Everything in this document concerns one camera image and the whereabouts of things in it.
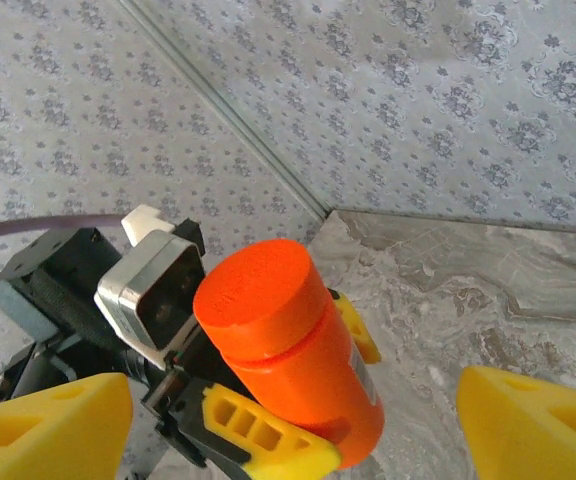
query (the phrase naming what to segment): orange plastic bottle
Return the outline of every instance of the orange plastic bottle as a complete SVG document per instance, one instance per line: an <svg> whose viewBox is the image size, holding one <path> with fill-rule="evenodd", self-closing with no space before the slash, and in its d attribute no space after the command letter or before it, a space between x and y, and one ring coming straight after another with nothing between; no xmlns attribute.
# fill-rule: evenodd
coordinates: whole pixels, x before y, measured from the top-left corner
<svg viewBox="0 0 576 480"><path fill-rule="evenodd" d="M199 324L257 401L358 464L384 425L381 400L319 272L299 243L226 258L194 300Z"/></svg>

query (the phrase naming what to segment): patterned wallpaper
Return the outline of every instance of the patterned wallpaper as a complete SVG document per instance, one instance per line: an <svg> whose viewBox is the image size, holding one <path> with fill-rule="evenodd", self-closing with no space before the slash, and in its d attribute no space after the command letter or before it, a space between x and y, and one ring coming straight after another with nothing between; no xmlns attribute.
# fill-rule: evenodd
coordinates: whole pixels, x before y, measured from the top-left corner
<svg viewBox="0 0 576 480"><path fill-rule="evenodd" d="M576 0L137 0L335 207L576 226Z"/></svg>
<svg viewBox="0 0 576 480"><path fill-rule="evenodd" d="M200 220L208 266L318 225L112 4L1 0L0 219L139 203ZM36 235L1 238L0 268ZM0 368L26 341L0 315ZM147 463L137 423L125 457Z"/></svg>

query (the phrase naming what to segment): white connector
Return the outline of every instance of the white connector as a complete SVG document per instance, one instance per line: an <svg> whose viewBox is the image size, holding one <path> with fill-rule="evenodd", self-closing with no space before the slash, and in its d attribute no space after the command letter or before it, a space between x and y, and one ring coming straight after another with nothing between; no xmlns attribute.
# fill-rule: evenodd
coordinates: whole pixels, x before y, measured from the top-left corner
<svg viewBox="0 0 576 480"><path fill-rule="evenodd" d="M139 205L121 220L121 226L128 236L130 244L135 247L153 230L170 233L175 229L172 223L160 218L161 211L148 205Z"/></svg>

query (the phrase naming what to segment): white label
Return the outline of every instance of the white label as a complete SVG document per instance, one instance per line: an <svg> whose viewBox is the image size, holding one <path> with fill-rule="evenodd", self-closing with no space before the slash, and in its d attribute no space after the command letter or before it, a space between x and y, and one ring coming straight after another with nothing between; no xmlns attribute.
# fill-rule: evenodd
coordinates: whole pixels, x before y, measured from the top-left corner
<svg viewBox="0 0 576 480"><path fill-rule="evenodd" d="M366 368L366 364L364 363L364 359L361 358L361 353L359 353L359 349L354 341L351 340L352 348L350 351L350 367L354 370L357 378L359 379L359 383L361 386L364 387L364 391L370 400L370 403L373 405L377 404L377 390L375 389L375 384L372 382L372 378L370 378L370 374L368 373L368 369Z"/></svg>

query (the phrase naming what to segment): gray marble surface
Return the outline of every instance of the gray marble surface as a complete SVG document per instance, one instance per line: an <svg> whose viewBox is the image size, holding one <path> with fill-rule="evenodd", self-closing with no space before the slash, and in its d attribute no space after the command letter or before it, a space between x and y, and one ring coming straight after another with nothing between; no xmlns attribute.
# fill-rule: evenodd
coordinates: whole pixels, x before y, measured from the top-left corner
<svg viewBox="0 0 576 480"><path fill-rule="evenodd" d="M576 388L576 234L339 212L311 252L383 355L384 435L332 478L476 478L455 410L467 365ZM168 452L151 478L225 477Z"/></svg>

